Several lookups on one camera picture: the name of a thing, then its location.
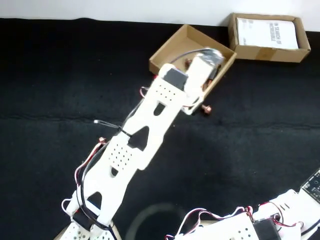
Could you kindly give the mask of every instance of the open cardboard box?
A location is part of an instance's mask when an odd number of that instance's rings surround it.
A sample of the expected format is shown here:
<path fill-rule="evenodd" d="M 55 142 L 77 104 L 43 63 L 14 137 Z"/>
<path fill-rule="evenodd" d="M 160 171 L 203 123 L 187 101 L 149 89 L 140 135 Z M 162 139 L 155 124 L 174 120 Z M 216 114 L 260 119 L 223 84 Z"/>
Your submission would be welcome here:
<path fill-rule="evenodd" d="M 295 34 L 299 49 L 239 45 L 237 18 L 291 21 L 295 26 Z M 311 51 L 306 31 L 299 17 L 233 13 L 229 21 L 228 33 L 230 48 L 237 53 L 237 59 L 300 63 Z"/>
<path fill-rule="evenodd" d="M 214 86 L 234 63 L 236 53 L 190 25 L 183 25 L 159 48 L 158 51 L 155 52 L 155 54 L 149 59 L 149 70 L 153 74 L 157 75 L 163 64 L 169 63 L 175 57 L 187 51 L 202 49 L 205 47 L 219 50 L 225 58 L 221 64 L 218 74 L 212 80 L 211 84 L 209 84 L 204 90 L 204 97 L 207 97 Z M 195 54 L 196 53 L 191 53 L 186 57 L 180 58 L 174 63 L 174 65 L 181 71 L 185 72 L 185 59 L 192 59 Z"/>

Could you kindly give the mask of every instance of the white plastic part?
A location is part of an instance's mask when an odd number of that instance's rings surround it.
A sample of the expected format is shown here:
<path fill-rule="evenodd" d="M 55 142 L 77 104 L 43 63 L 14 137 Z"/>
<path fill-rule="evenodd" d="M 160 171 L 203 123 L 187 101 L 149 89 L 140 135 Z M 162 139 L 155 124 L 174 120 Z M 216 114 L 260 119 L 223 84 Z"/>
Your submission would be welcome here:
<path fill-rule="evenodd" d="M 290 189 L 270 200 L 270 202 L 274 203 L 281 210 L 284 224 L 293 225 L 298 222 L 303 222 L 302 228 L 300 224 L 297 224 L 295 227 L 283 226 L 278 232 L 281 240 L 306 240 L 317 230 L 315 227 L 309 234 L 301 236 L 301 233 L 309 229 L 320 218 L 320 204 L 304 190 L 301 189 L 299 193 L 297 193 Z M 253 219 L 261 220 L 269 218 L 274 214 L 279 214 L 278 208 L 272 203 L 261 205 L 258 211 L 253 214 Z"/>
<path fill-rule="evenodd" d="M 259 240 L 247 216 L 241 213 L 208 226 L 198 227 L 193 233 L 175 236 L 175 240 Z"/>
<path fill-rule="evenodd" d="M 198 53 L 193 58 L 192 63 L 186 71 L 188 78 L 184 85 L 184 91 L 186 93 L 187 100 L 182 111 L 187 115 L 191 115 L 204 101 L 205 92 L 203 91 L 202 86 L 208 80 L 213 69 L 217 68 L 224 59 L 222 54 L 217 50 L 214 50 L 213 54 L 213 60 L 216 62 L 209 63 L 204 60 L 203 53 Z"/>
<path fill-rule="evenodd" d="M 163 66 L 159 76 L 150 86 L 143 102 L 123 126 L 123 130 L 129 135 L 135 134 L 143 127 L 147 126 L 149 128 L 144 150 L 131 148 L 128 145 L 130 137 L 121 131 L 111 138 L 101 158 L 85 177 L 83 186 L 85 199 L 96 192 L 99 192 L 102 196 L 97 220 L 104 225 L 109 225 L 123 201 L 131 178 L 137 169 L 144 170 L 148 166 L 161 146 L 169 126 L 186 102 L 185 92 L 161 78 L 173 67 L 171 64 Z M 165 107 L 159 115 L 155 115 L 154 110 L 158 104 Z M 113 168 L 117 171 L 116 175 L 112 174 Z M 79 187 L 77 194 L 79 202 L 82 204 Z M 70 216 L 73 216 L 78 208 L 77 195 L 74 192 L 66 211 Z M 102 229 L 94 225 L 90 232 L 92 236 L 99 236 Z"/>
<path fill-rule="evenodd" d="M 89 231 L 72 222 L 65 230 L 60 240 L 88 240 L 89 238 L 90 240 L 121 240 L 120 238 L 115 239 L 110 231 L 103 231 L 101 235 L 96 237 L 90 237 L 90 235 Z"/>

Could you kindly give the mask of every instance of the hole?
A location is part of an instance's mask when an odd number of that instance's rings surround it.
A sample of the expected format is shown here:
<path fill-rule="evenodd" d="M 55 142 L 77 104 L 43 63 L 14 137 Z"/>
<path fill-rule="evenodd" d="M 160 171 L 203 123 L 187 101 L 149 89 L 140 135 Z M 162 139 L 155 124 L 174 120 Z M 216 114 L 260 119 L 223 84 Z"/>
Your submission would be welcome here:
<path fill-rule="evenodd" d="M 98 209 L 100 209 L 102 201 L 101 193 L 96 191 L 94 194 L 88 197 L 88 201 L 95 205 Z"/>
<path fill-rule="evenodd" d="M 159 116 L 163 110 L 165 109 L 165 105 L 163 105 L 161 102 L 158 102 L 158 105 L 155 107 L 154 111 L 153 111 L 153 115 L 155 116 Z"/>
<path fill-rule="evenodd" d="M 144 151 L 149 137 L 149 127 L 144 126 L 140 130 L 136 131 L 129 139 L 128 145 L 130 148 L 138 148 L 141 151 Z"/>
<path fill-rule="evenodd" d="M 115 169 L 114 167 L 111 168 L 111 175 L 112 177 L 117 176 L 117 174 L 119 173 L 119 171 L 117 169 Z"/>

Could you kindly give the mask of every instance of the black wire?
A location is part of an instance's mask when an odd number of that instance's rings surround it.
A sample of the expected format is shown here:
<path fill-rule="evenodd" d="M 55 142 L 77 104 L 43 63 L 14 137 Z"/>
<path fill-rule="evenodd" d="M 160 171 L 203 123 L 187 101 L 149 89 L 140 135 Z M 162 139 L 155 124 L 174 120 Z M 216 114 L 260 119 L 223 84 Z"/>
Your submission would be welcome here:
<path fill-rule="evenodd" d="M 285 219 L 284 219 L 284 215 L 282 214 L 281 209 L 275 203 L 273 203 L 272 201 L 269 201 L 268 203 L 273 204 L 279 210 L 279 213 L 280 213 L 280 216 L 281 216 L 281 219 L 282 219 L 281 223 L 284 224 Z"/>
<path fill-rule="evenodd" d="M 133 110 L 128 114 L 128 116 L 125 118 L 125 120 L 123 121 L 123 124 L 121 126 L 115 125 L 113 123 L 109 123 L 109 122 L 105 122 L 105 121 L 101 121 L 101 120 L 96 120 L 94 121 L 97 124 L 102 124 L 104 126 L 107 127 L 111 127 L 111 128 L 119 128 L 122 132 L 124 132 L 125 134 L 127 134 L 129 137 L 130 135 L 125 132 L 123 130 L 123 127 L 126 123 L 126 121 L 136 112 L 136 110 L 138 109 L 138 107 L 141 105 L 141 103 L 143 102 L 144 99 L 141 99 L 141 101 L 133 108 Z M 99 228 L 101 228 L 102 230 L 107 230 L 110 231 L 112 235 L 114 235 L 113 231 L 112 231 L 112 227 L 106 226 L 104 224 L 102 224 L 101 222 L 99 222 L 95 216 L 93 216 L 92 212 L 90 211 L 90 209 L 87 207 L 86 205 L 86 199 L 85 199 L 85 194 L 84 194 L 84 182 L 85 182 L 85 177 L 87 175 L 87 172 L 89 171 L 90 166 L 93 164 L 93 162 L 96 160 L 97 156 L 100 155 L 100 153 L 102 153 L 108 146 L 109 143 L 106 143 L 104 146 L 102 146 L 91 158 L 91 160 L 88 162 L 88 164 L 85 166 L 85 169 L 83 170 L 82 173 L 82 177 L 81 177 L 81 184 L 80 184 L 80 196 L 81 196 L 81 201 L 82 201 L 82 205 L 80 204 L 79 198 L 78 198 L 78 190 L 76 190 L 76 200 L 78 202 L 78 205 L 80 207 L 80 209 L 83 211 L 83 213 L 87 216 L 87 218 L 89 218 L 91 221 L 94 222 L 95 225 L 97 225 Z"/>
<path fill-rule="evenodd" d="M 79 207 L 81 208 L 81 210 L 83 211 L 83 213 L 94 222 L 95 225 L 97 225 L 99 228 L 101 228 L 102 230 L 108 230 L 110 231 L 110 227 L 106 226 L 104 224 L 102 224 L 101 222 L 99 222 L 95 216 L 93 216 L 93 214 L 91 213 L 91 211 L 89 210 L 89 208 L 86 205 L 86 199 L 85 199 L 85 193 L 84 193 L 84 182 L 85 182 L 85 177 L 86 174 L 90 168 L 90 166 L 93 164 L 93 162 L 95 161 L 95 159 L 106 149 L 106 147 L 108 146 L 108 143 L 106 143 L 105 145 L 103 145 L 91 158 L 91 160 L 88 162 L 88 164 L 85 166 L 85 169 L 83 170 L 82 173 L 82 178 L 81 178 L 81 184 L 80 184 L 80 196 L 81 196 L 81 201 L 82 201 L 82 205 L 79 202 L 79 198 L 78 198 L 78 191 L 76 191 L 76 198 L 79 204 Z"/>
<path fill-rule="evenodd" d="M 198 52 L 209 52 L 209 51 L 212 51 L 212 48 L 207 47 L 207 48 L 200 48 L 200 49 L 195 49 L 195 50 L 191 50 L 191 51 L 186 51 L 185 53 L 183 53 L 183 54 L 177 56 L 176 58 L 174 58 L 173 60 L 171 60 L 169 63 L 173 64 L 178 59 L 180 59 L 186 55 L 189 55 L 189 54 L 198 53 Z"/>
<path fill-rule="evenodd" d="M 313 224 L 311 227 L 309 227 L 307 230 L 305 230 L 303 233 L 301 233 L 301 236 L 306 235 L 307 233 L 309 233 L 312 229 L 314 229 L 318 224 L 320 224 L 320 219 Z"/>

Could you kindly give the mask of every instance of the white wall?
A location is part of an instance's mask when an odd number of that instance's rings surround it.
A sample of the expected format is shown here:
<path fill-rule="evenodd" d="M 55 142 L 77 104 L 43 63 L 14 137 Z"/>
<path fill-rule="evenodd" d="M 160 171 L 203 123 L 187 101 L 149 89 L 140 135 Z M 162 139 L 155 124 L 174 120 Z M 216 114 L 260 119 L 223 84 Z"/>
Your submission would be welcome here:
<path fill-rule="evenodd" d="M 0 17 L 226 26 L 232 12 L 301 17 L 320 32 L 320 0 L 0 0 Z"/>

